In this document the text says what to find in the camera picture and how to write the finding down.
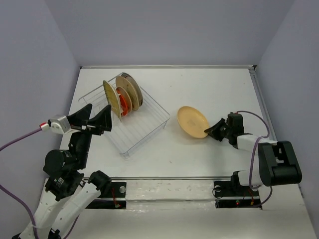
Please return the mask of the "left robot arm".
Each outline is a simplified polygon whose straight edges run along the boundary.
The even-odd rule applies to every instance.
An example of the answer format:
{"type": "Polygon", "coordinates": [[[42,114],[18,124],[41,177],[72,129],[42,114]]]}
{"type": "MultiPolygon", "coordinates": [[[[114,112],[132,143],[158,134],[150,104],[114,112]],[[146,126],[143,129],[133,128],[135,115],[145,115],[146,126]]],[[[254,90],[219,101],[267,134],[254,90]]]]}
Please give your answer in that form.
{"type": "Polygon", "coordinates": [[[47,153],[43,171],[49,176],[42,199],[30,215],[25,230],[16,239],[59,239],[70,223],[99,196],[109,194],[112,179],[102,171],[93,172],[82,190],[75,195],[84,178],[80,170],[87,164],[93,135],[112,129],[111,106],[106,105],[90,118],[92,104],[87,104],[70,116],[55,116],[40,125],[40,130],[56,134],[71,134],[68,149],[47,153]]]}

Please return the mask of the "large yellow round plate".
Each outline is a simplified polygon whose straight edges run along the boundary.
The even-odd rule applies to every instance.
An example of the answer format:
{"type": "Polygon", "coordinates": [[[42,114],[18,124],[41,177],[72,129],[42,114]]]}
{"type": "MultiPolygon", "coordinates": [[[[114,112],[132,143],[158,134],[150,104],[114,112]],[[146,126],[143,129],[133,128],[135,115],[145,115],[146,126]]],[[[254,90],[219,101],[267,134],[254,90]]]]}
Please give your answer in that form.
{"type": "Polygon", "coordinates": [[[177,111],[177,121],[180,127],[194,138],[205,138],[208,136],[204,131],[210,128],[206,117],[197,109],[183,106],[177,111]]]}

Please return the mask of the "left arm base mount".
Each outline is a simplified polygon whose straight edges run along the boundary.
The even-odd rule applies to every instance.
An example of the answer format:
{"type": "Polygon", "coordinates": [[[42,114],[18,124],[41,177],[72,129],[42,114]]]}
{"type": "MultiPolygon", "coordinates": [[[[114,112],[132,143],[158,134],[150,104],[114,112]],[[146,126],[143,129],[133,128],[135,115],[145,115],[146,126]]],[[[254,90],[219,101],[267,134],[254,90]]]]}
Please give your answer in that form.
{"type": "Polygon", "coordinates": [[[125,181],[112,182],[108,192],[93,200],[86,209],[121,210],[126,209],[127,183],[125,181]]]}

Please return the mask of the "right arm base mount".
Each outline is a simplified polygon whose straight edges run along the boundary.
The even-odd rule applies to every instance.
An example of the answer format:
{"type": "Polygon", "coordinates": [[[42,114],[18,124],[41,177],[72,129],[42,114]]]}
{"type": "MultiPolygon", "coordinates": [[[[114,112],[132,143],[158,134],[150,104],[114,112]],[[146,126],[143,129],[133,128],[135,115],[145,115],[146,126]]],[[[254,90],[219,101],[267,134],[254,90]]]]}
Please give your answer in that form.
{"type": "Polygon", "coordinates": [[[214,181],[213,185],[212,195],[218,209],[249,208],[261,203],[259,192],[249,186],[234,186],[230,180],[214,181]]]}

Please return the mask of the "yellow bamboo pattern plate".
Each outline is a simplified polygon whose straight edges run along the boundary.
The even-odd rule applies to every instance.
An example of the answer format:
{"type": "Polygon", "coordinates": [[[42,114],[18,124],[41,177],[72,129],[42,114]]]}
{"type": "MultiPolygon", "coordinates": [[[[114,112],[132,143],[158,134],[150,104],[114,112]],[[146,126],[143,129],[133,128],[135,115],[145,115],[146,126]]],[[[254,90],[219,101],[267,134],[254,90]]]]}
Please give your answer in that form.
{"type": "Polygon", "coordinates": [[[119,94],[116,89],[107,81],[103,81],[104,92],[108,101],[108,104],[111,105],[112,112],[117,116],[119,121],[122,121],[122,108],[120,104],[119,94]]]}

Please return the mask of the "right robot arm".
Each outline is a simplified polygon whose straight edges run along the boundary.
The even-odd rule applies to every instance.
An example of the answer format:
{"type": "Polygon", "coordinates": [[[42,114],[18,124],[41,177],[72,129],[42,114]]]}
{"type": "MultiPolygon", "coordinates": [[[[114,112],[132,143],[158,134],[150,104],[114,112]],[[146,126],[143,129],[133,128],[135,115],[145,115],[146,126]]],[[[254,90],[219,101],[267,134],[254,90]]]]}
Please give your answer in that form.
{"type": "Polygon", "coordinates": [[[229,189],[234,195],[243,194],[248,187],[254,191],[261,186],[301,183],[303,176],[292,143],[269,139],[270,128],[259,115],[249,111],[231,112],[204,132],[214,140],[226,139],[235,149],[251,153],[249,168],[235,171],[231,176],[229,189]],[[245,132],[243,113],[260,119],[267,134],[256,136],[245,132]]]}

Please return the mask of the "beige floral square plate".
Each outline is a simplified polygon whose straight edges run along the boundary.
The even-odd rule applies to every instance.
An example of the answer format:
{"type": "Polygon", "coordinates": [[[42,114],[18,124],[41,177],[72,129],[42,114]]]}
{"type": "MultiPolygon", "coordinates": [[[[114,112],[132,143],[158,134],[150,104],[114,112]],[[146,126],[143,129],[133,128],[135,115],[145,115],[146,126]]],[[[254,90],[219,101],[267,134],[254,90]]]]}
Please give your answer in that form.
{"type": "Polygon", "coordinates": [[[129,95],[132,102],[132,110],[137,111],[140,107],[138,93],[133,86],[126,78],[122,76],[116,77],[116,86],[122,87],[129,95]]]}

